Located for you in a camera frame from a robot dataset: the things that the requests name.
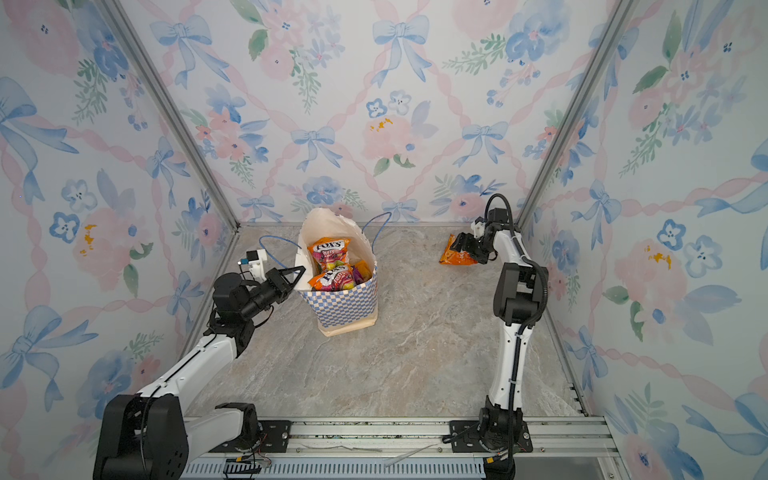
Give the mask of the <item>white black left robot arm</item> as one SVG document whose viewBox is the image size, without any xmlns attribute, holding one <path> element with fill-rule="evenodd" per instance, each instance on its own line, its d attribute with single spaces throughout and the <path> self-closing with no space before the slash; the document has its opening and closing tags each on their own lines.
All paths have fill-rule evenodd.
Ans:
<svg viewBox="0 0 768 480">
<path fill-rule="evenodd" d="M 188 419 L 191 402 L 248 347 L 258 325 L 288 299 L 306 270 L 271 269 L 261 280 L 226 273 L 196 346 L 156 381 L 106 405 L 93 468 L 96 479 L 178 479 L 186 465 L 226 444 L 252 454 L 265 435 L 251 403 L 229 402 Z"/>
</svg>

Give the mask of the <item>yellow mango gummy bag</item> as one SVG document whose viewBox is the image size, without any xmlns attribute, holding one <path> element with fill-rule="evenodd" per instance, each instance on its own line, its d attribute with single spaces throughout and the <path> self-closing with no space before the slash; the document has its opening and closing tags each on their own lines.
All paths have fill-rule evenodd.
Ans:
<svg viewBox="0 0 768 480">
<path fill-rule="evenodd" d="M 373 272 L 364 260 L 360 260 L 352 266 L 352 273 L 357 285 L 368 282 L 373 277 Z"/>
</svg>

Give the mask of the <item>orange snack packet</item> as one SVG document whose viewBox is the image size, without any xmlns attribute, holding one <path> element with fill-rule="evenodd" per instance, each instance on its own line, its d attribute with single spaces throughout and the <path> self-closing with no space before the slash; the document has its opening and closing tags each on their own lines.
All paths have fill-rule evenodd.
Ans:
<svg viewBox="0 0 768 480">
<path fill-rule="evenodd" d="M 445 249 L 439 259 L 441 265 L 449 266 L 471 266 L 476 265 L 477 261 L 471 257 L 466 251 L 457 251 L 452 248 L 457 236 L 451 234 L 449 241 L 447 242 Z"/>
</svg>

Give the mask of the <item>orange fruit candy pack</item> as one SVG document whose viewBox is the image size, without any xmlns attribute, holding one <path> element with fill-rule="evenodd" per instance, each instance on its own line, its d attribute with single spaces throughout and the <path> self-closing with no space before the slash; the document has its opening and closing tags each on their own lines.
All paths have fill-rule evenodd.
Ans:
<svg viewBox="0 0 768 480">
<path fill-rule="evenodd" d="M 349 264 L 348 238 L 323 237 L 308 247 L 312 259 L 321 271 Z"/>
</svg>

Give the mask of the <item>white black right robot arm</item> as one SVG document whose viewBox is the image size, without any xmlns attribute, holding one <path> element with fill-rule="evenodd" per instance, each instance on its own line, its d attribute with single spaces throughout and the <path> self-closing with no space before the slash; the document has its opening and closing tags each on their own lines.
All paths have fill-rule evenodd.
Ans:
<svg viewBox="0 0 768 480">
<path fill-rule="evenodd" d="M 476 219 L 451 249 L 480 264 L 501 262 L 492 301 L 499 321 L 499 349 L 476 431 L 484 449 L 509 458 L 524 436 L 522 377 L 533 328 L 548 301 L 548 271 L 530 258 L 520 235 L 503 222 Z"/>
</svg>

